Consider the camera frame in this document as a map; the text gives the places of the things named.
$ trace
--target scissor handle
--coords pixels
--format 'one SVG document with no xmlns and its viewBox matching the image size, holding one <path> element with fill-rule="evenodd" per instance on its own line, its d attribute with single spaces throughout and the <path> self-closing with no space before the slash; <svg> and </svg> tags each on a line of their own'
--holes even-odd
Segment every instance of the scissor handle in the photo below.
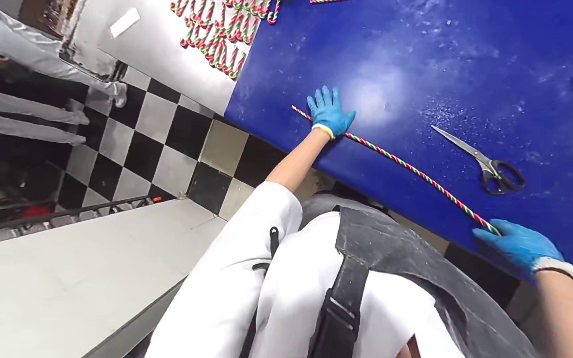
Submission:
<svg viewBox="0 0 573 358">
<path fill-rule="evenodd" d="M 503 183 L 503 180 L 501 180 L 501 177 L 494 175 L 487 169 L 481 172 L 481 185 L 483 186 L 483 190 L 492 195 L 505 194 L 507 191 L 507 187 Z"/>
<path fill-rule="evenodd" d="M 489 164 L 496 170 L 501 182 L 503 182 L 506 187 L 514 191 L 520 191 L 525 187 L 525 178 L 512 164 L 504 162 L 503 160 L 492 160 Z"/>
</svg>

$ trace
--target blue glove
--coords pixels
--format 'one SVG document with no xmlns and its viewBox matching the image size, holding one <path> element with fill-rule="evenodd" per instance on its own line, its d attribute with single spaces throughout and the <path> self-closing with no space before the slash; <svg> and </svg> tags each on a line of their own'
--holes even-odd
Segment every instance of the blue glove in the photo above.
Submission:
<svg viewBox="0 0 573 358">
<path fill-rule="evenodd" d="M 551 257 L 564 261 L 554 244 L 542 234 L 497 218 L 493 218 L 489 223 L 496 226 L 503 236 L 497 236 L 482 229 L 473 229 L 474 236 L 496 247 L 513 264 L 530 276 L 534 274 L 534 264 L 539 257 Z"/>
<path fill-rule="evenodd" d="M 313 127 L 319 127 L 329 135 L 332 133 L 331 139 L 344 134 L 353 122 L 356 111 L 350 111 L 346 114 L 342 112 L 339 89 L 333 89 L 333 97 L 331 98 L 329 87 L 324 86 L 322 92 L 319 89 L 315 91 L 315 100 L 317 105 L 311 96 L 306 98 L 313 115 Z"/>
</svg>

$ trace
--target red object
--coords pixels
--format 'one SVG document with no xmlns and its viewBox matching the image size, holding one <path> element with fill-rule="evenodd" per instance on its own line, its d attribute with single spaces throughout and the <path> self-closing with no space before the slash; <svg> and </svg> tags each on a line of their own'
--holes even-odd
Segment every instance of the red object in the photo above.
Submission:
<svg viewBox="0 0 573 358">
<path fill-rule="evenodd" d="M 52 211 L 48 209 L 47 205 L 31 205 L 24 210 L 21 217 L 44 216 L 48 214 L 52 214 Z"/>
</svg>

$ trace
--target blue table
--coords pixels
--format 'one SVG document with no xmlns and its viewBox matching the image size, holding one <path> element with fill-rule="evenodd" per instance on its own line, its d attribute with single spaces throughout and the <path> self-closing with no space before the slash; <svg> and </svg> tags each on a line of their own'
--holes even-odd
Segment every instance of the blue table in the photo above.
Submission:
<svg viewBox="0 0 573 358">
<path fill-rule="evenodd" d="M 486 219 L 543 232 L 573 263 L 573 2 L 349 0 L 285 5 L 253 42 L 225 116 L 284 151 L 310 131 L 306 96 L 341 89 L 350 131 L 418 167 Z M 436 125 L 528 183 L 486 194 Z M 447 240 L 505 262 L 419 176 L 347 138 L 316 167 Z"/>
</svg>

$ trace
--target white chef jacket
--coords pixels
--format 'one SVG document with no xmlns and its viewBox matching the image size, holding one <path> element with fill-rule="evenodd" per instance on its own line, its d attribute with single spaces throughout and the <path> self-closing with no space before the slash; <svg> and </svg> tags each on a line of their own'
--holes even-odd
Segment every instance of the white chef jacket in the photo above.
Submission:
<svg viewBox="0 0 573 358">
<path fill-rule="evenodd" d="M 301 231 L 302 206 L 282 185 L 260 184 L 187 277 L 154 331 L 146 358 L 238 358 L 257 308 L 251 358 L 306 357 L 327 289 L 343 256 L 340 216 Z M 269 230 L 280 245 L 271 258 Z M 252 269 L 270 263 L 269 269 Z M 422 358 L 463 357 L 434 307 L 412 281 L 371 271 L 353 356 L 391 358 L 415 335 Z"/>
</svg>

